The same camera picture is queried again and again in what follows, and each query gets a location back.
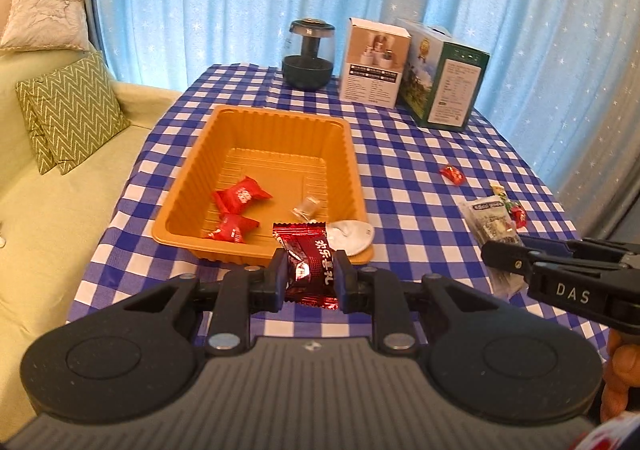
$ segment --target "couch armrest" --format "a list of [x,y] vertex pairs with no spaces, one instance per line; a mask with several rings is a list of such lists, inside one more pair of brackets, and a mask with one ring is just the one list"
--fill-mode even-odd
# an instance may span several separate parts
[[111,82],[124,115],[133,125],[153,129],[182,93],[147,85]]

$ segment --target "black humidifier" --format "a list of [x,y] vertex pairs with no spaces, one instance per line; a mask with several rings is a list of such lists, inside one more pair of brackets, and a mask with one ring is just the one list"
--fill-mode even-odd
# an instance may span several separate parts
[[287,84],[314,91],[331,80],[334,71],[335,27],[320,19],[293,21],[282,59]]

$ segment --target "clear plastic bag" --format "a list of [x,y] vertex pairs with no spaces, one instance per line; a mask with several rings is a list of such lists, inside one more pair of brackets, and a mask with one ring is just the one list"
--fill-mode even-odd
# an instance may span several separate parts
[[[461,201],[458,203],[458,208],[480,247],[487,241],[522,246],[515,224],[499,196],[492,195],[474,201]],[[522,275],[495,268],[487,268],[487,270],[496,297],[508,300],[526,286]]]

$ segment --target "screw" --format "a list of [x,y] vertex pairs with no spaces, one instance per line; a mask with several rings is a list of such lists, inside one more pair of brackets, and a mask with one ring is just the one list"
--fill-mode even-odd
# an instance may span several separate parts
[[209,337],[208,343],[214,349],[227,351],[240,345],[240,338],[233,333],[218,333]]
[[315,353],[316,351],[319,351],[322,349],[322,344],[319,344],[315,340],[311,340],[310,342],[303,344],[302,347],[305,348],[310,353]]
[[389,349],[402,351],[412,347],[415,344],[415,338],[407,333],[391,333],[385,336],[383,342]]

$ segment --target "orange plastic tray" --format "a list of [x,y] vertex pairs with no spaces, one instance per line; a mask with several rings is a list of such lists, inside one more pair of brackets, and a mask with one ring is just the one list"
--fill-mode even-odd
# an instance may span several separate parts
[[[351,128],[339,118],[220,105],[215,108],[171,187],[152,228],[159,243],[197,257],[267,265],[279,244],[273,223],[300,222],[292,214],[306,195],[322,201],[318,221],[367,221]],[[244,214],[260,221],[245,244],[205,238],[219,221],[213,190],[254,178],[273,199],[252,202]],[[373,248],[351,257],[359,265]]]

